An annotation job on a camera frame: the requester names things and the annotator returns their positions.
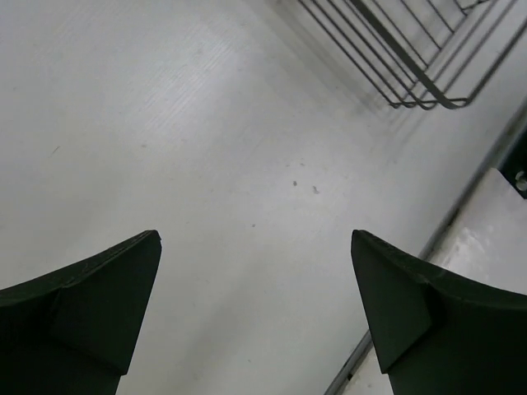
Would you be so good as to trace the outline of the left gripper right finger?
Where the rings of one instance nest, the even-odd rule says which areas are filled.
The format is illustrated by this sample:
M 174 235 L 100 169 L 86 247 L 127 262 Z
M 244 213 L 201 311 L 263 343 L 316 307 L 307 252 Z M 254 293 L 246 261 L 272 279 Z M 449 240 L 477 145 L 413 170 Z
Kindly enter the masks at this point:
M 524 394 L 526 297 L 354 230 L 352 265 L 395 394 Z

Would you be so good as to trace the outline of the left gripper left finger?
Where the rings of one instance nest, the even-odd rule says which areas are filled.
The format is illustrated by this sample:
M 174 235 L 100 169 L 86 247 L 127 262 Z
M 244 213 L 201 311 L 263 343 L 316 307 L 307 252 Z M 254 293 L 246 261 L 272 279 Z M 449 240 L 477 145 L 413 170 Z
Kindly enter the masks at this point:
M 161 260 L 145 230 L 1 291 L 3 394 L 115 394 L 128 372 Z

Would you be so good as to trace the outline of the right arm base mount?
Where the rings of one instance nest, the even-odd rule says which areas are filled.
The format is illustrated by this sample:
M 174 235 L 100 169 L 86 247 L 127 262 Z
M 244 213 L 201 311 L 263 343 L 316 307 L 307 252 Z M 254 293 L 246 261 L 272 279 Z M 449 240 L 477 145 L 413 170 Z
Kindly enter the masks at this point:
M 507 141 L 497 166 L 507 183 L 526 199 L 526 126 L 517 128 Z

